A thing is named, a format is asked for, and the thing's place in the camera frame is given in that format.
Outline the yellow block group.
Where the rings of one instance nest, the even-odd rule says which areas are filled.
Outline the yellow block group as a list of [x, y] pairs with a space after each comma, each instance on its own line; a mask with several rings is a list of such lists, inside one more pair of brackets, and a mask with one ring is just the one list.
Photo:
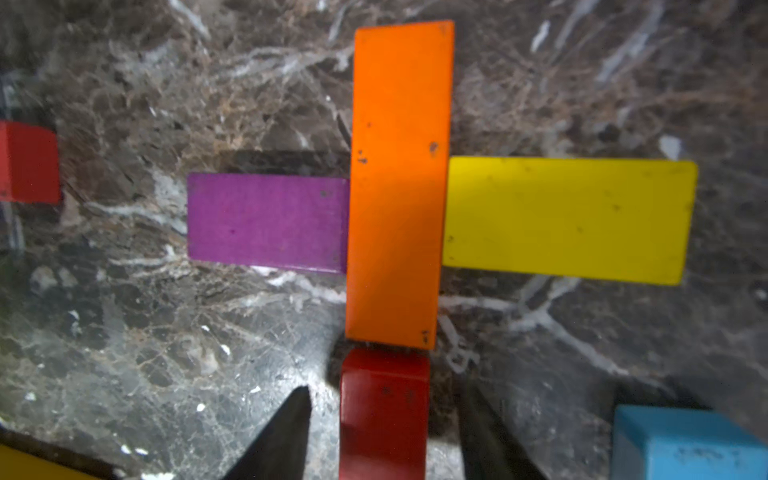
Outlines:
[[448, 267], [677, 285], [692, 161], [454, 157]]

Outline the purple block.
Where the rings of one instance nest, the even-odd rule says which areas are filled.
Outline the purple block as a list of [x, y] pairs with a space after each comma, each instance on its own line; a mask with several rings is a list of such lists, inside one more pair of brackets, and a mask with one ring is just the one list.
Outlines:
[[349, 181], [191, 173], [188, 256], [198, 261], [344, 274]]

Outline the red block group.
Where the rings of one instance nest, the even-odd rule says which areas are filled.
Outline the red block group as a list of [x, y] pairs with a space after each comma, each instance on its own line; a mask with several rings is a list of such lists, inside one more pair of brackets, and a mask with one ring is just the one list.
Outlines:
[[425, 477], [430, 363], [418, 353], [355, 348], [340, 380], [341, 479]]

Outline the red-orange small block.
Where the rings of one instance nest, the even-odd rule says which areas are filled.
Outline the red-orange small block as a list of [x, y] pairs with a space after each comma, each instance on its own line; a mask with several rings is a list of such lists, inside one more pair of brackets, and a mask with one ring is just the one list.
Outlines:
[[56, 205], [62, 198], [56, 134], [1, 121], [1, 200]]

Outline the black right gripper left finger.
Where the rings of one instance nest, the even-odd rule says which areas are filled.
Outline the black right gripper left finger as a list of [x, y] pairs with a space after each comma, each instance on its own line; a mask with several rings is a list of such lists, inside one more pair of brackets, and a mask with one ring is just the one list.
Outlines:
[[295, 388], [223, 479], [302, 479], [311, 411], [309, 387]]

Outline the yellow long block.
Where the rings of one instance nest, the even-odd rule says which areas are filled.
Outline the yellow long block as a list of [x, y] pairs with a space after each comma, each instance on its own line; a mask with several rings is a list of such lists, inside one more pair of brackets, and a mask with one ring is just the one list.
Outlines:
[[96, 477], [2, 445], [0, 480], [96, 480]]

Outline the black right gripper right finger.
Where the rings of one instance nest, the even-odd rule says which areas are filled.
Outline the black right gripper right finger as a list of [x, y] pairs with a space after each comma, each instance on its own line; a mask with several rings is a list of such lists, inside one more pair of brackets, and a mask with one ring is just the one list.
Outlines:
[[474, 383], [458, 388], [458, 422], [466, 479], [545, 479]]

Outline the cyan block group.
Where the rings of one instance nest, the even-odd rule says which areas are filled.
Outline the cyan block group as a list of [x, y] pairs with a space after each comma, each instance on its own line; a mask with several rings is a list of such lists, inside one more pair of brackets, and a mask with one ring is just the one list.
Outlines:
[[620, 405], [612, 479], [765, 479], [767, 445], [711, 410]]

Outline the orange long block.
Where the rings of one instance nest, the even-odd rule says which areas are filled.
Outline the orange long block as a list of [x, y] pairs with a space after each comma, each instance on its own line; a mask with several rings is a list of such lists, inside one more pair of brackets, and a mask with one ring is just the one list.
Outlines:
[[434, 346], [450, 153], [450, 20], [355, 35], [345, 333]]

